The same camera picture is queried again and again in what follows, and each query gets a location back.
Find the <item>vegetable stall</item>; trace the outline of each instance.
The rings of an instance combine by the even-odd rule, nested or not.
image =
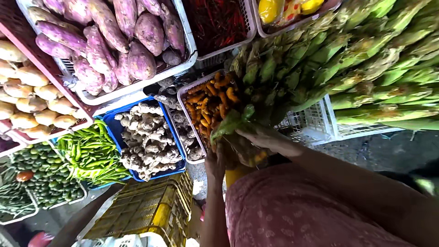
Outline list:
[[[18,1],[60,70],[0,36],[0,131],[21,149],[2,166],[1,222],[183,172],[218,141],[263,167],[270,150],[234,132],[254,123],[318,143],[343,126],[438,130],[439,1],[340,3]]]

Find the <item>pink patterned shirt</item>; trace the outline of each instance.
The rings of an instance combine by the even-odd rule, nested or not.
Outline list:
[[[317,186],[293,164],[272,166],[227,191],[232,247],[413,247]]]

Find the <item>purple sweet potato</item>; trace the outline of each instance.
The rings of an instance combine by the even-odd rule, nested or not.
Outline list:
[[[174,51],[165,51],[162,54],[162,59],[165,63],[169,65],[179,65],[181,63],[181,58]]]
[[[49,11],[46,11],[42,8],[31,6],[28,8],[28,11],[29,11],[29,16],[34,23],[37,21],[47,21],[47,22],[51,22],[53,24],[68,28],[68,29],[72,30],[73,32],[81,33],[79,28],[75,27],[74,25],[72,25],[70,23],[66,23],[66,22],[61,21],[56,16],[54,16],[52,13],[50,13]]]
[[[128,53],[128,40],[117,25],[116,17],[102,0],[90,0],[90,11],[102,34],[118,51]]]
[[[102,91],[104,75],[94,70],[83,57],[73,58],[75,76],[78,77],[84,89],[91,95],[98,95]]]
[[[119,82],[117,81],[116,74],[114,72],[111,72],[104,76],[105,76],[105,82],[102,85],[102,90],[104,90],[104,92],[106,93],[111,93],[117,88],[119,84]]]
[[[162,53],[164,33],[157,16],[143,13],[136,22],[134,33],[154,56],[157,57]]]
[[[46,35],[40,33],[35,39],[36,45],[52,57],[68,59],[74,55],[74,51],[65,45],[50,40]]]
[[[49,39],[63,44],[74,51],[78,51],[81,54],[85,55],[86,50],[86,40],[84,37],[79,34],[65,28],[62,26],[58,26],[56,24],[46,22],[46,21],[37,21],[37,28],[41,30]]]
[[[86,26],[93,20],[90,12],[90,0],[65,0],[64,17]]]
[[[117,69],[115,70],[115,74],[117,77],[117,80],[122,85],[128,86],[131,83],[133,83],[133,78],[130,75],[130,68],[128,65],[128,54],[119,52],[119,65]]]
[[[104,39],[96,25],[84,29],[87,38],[86,58],[90,66],[101,74],[109,74],[112,67],[105,56],[104,50],[108,50]]]
[[[57,14],[63,15],[64,14],[64,2],[63,0],[43,0],[44,5],[54,11]]]
[[[134,35],[134,26],[137,20],[136,1],[114,0],[113,5],[120,30],[130,39]]]
[[[146,10],[146,7],[143,5],[143,0],[136,0],[136,4],[137,4],[137,16],[140,16]]]
[[[128,68],[130,75],[139,80],[148,80],[157,73],[157,65],[151,52],[138,41],[130,43],[128,53]]]
[[[163,27],[168,38],[169,44],[172,48],[179,50],[180,55],[184,58],[186,48],[184,46],[184,30],[181,25],[180,18],[169,12],[166,5],[162,4],[163,15],[160,16],[163,20]]]
[[[163,14],[159,0],[138,0],[153,15],[160,16]]]

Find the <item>yellow fruit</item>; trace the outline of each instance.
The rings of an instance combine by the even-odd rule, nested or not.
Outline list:
[[[302,14],[310,15],[322,6],[324,0],[309,0],[306,3],[302,3]]]
[[[269,24],[277,20],[283,1],[280,0],[261,0],[259,2],[259,16],[263,24]]]

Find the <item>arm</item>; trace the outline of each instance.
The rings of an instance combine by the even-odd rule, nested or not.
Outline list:
[[[111,185],[102,195],[79,210],[68,220],[47,247],[72,246],[78,234],[87,226],[104,202],[116,194],[121,188],[121,184]]]
[[[207,174],[207,199],[200,247],[230,246],[223,199],[226,166],[223,162],[222,145],[218,144],[216,151],[217,155],[209,150],[204,163]]]
[[[439,243],[439,203],[405,185],[294,143],[277,132],[237,131],[255,145],[288,157],[316,181],[360,209],[389,232],[419,247]]]

